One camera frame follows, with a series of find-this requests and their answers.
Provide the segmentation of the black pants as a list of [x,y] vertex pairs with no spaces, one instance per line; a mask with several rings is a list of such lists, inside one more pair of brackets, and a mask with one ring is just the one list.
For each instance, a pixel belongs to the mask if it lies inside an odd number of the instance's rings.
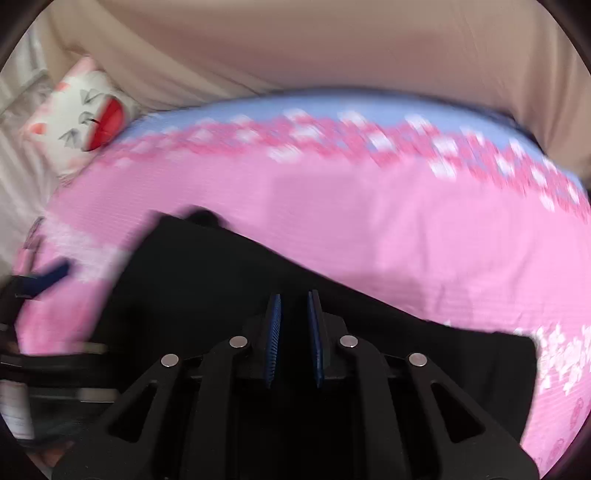
[[422,353],[520,444],[536,374],[532,341],[424,321],[304,269],[225,229],[207,211],[163,216],[115,284],[93,331],[104,375],[124,393],[166,355],[190,359],[238,335],[279,295],[273,382],[259,404],[233,398],[217,478],[329,479],[318,416],[308,294],[386,355]]

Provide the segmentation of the white cat face pillow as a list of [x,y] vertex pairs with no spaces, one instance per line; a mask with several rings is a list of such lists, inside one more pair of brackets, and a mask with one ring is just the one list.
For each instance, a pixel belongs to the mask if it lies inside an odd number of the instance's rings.
[[21,129],[63,183],[77,176],[140,114],[139,105],[82,57]]

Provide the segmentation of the pink rose bed sheet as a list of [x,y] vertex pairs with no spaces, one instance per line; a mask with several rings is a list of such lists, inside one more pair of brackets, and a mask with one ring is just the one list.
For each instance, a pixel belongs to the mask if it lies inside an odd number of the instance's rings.
[[29,302],[29,355],[88,340],[157,213],[204,207],[238,234],[417,317],[532,338],[522,439],[548,473],[590,409],[590,205],[508,122],[375,92],[231,101],[131,124],[39,228],[72,275]]

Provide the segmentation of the beige curtain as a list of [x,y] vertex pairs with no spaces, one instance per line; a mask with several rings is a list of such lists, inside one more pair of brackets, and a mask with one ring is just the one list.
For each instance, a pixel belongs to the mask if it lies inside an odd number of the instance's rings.
[[142,106],[365,87],[509,113],[590,177],[590,73],[535,1],[55,1],[39,35],[53,79],[92,56]]

